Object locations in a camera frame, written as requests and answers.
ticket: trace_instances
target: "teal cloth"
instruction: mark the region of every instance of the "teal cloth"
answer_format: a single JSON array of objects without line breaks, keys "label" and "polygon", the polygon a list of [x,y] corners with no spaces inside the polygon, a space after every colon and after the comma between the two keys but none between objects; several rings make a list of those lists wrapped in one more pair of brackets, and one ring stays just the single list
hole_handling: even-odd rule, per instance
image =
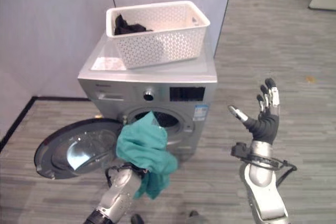
[{"label": "teal cloth", "polygon": [[134,198],[144,192],[155,199],[169,185],[169,174],[177,169],[177,160],[166,150],[167,132],[153,112],[123,127],[117,141],[117,156],[137,167],[148,169]]}]

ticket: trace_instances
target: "black glove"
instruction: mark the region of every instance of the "black glove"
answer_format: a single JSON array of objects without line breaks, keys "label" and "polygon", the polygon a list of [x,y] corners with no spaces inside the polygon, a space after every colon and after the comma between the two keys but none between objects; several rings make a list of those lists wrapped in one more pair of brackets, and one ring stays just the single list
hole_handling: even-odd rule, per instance
[{"label": "black glove", "polygon": [[265,84],[267,88],[264,85],[260,87],[264,98],[257,95],[260,106],[258,120],[247,116],[235,106],[229,105],[228,109],[252,133],[253,140],[273,144],[279,127],[279,92],[273,79],[266,79]]}]

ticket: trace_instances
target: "wooden floor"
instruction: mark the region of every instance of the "wooden floor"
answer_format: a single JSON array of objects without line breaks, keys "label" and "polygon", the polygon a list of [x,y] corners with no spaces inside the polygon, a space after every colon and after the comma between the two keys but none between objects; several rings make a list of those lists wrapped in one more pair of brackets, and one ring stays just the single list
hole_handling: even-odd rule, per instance
[{"label": "wooden floor", "polygon": [[[197,153],[155,200],[132,211],[147,223],[183,223],[197,209],[209,223],[253,223],[236,141],[251,139],[227,111],[257,115],[265,77],[280,90],[274,154],[299,171],[281,185],[292,223],[336,223],[336,12],[307,9],[309,0],[229,0],[216,54],[219,85]],[[38,101],[0,155],[1,223],[82,223],[107,189],[101,171],[63,181],[35,172],[39,143],[69,123],[98,114],[90,102]],[[129,215],[121,223],[129,223]]]}]

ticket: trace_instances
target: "perforated basket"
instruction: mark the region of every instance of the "perforated basket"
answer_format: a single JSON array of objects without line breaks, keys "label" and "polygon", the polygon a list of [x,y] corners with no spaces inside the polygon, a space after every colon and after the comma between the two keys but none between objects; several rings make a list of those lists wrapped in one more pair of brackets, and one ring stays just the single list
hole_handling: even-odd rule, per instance
[{"label": "perforated basket", "polygon": [[[114,35],[118,15],[141,33]],[[127,68],[196,58],[210,21],[190,1],[112,8],[106,13],[106,33],[115,43]]]}]

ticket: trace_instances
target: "washing machine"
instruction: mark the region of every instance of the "washing machine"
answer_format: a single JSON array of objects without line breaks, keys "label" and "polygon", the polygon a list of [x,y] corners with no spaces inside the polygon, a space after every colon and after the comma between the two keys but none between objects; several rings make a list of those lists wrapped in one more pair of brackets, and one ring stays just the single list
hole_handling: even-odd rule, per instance
[{"label": "washing machine", "polygon": [[116,156],[123,125],[149,111],[167,131],[167,149],[179,159],[192,155],[217,86],[207,39],[196,59],[130,70],[105,34],[78,80],[104,118],[76,122],[46,138],[35,154],[42,176],[69,178],[106,166]]}]

